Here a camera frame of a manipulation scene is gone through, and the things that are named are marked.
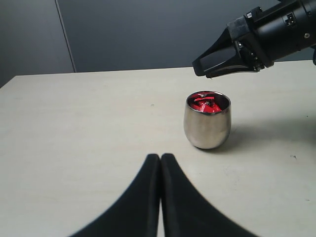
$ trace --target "robotic arm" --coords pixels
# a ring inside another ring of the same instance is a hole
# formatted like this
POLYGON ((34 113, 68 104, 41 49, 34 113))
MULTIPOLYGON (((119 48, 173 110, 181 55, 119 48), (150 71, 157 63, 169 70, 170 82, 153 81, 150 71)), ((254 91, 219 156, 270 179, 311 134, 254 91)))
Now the robotic arm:
POLYGON ((257 7, 227 24, 219 39, 193 62, 197 76, 259 72, 274 61, 312 47, 316 65, 316 0, 283 0, 257 7))

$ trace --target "white table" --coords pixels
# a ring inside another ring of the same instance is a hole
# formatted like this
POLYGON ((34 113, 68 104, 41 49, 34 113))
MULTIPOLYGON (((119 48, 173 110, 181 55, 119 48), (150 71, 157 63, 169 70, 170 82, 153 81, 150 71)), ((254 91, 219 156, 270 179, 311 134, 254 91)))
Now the white table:
POLYGON ((76 232, 116 201, 148 153, 166 152, 250 231, 316 236, 315 73, 301 61, 215 79, 192 68, 15 77, 0 89, 0 236, 76 232), (232 101, 232 133, 212 152, 183 131, 186 97, 200 90, 232 101))

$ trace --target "gray wall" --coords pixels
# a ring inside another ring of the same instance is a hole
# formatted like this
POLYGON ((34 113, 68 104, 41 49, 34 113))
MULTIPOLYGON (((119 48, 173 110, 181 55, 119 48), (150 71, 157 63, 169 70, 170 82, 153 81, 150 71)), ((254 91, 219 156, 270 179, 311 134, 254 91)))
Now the gray wall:
POLYGON ((73 72, 54 0, 0 0, 0 87, 16 75, 73 72))
MULTIPOLYGON (((78 72, 190 66, 226 24, 277 0, 58 0, 78 72)), ((304 50, 287 60, 311 59, 304 50)))

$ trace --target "cup rim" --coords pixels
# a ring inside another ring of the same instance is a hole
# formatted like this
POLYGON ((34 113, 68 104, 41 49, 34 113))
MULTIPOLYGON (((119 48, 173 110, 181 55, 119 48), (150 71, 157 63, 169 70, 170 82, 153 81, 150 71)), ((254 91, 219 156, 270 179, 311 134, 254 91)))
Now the cup rim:
POLYGON ((191 95, 189 95, 189 96, 187 97, 187 100, 186 100, 186 105, 187 105, 191 110, 193 110, 193 111, 195 111, 195 112, 198 112, 198 113, 200 113, 200 114, 203 114, 203 115, 216 115, 216 114, 221 114, 221 113, 226 112, 226 111, 230 108, 230 106, 231 106, 231 100, 230 100, 230 98, 229 98, 227 95, 224 95, 223 93, 220 93, 220 92, 217 92, 217 91, 212 91, 212 90, 202 90, 202 91, 194 92, 194 93, 192 93, 191 95), (193 109, 193 108, 189 105, 189 99, 190 99, 190 97, 193 96, 193 95, 195 95, 195 94, 197 94, 197 93, 202 93, 202 92, 214 93, 214 94, 218 94, 218 95, 221 95, 221 96, 225 97, 225 99, 228 100, 228 106, 227 106, 227 108, 223 109, 222 111, 215 112, 215 113, 201 112, 201 111, 198 111, 198 110, 193 109))

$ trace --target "black cylinder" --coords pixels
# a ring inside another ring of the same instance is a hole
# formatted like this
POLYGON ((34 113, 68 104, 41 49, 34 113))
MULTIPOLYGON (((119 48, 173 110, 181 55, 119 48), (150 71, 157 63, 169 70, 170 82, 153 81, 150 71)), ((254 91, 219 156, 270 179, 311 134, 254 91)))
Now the black cylinder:
POLYGON ((262 15, 254 32, 270 60, 316 44, 316 0, 285 1, 262 15))

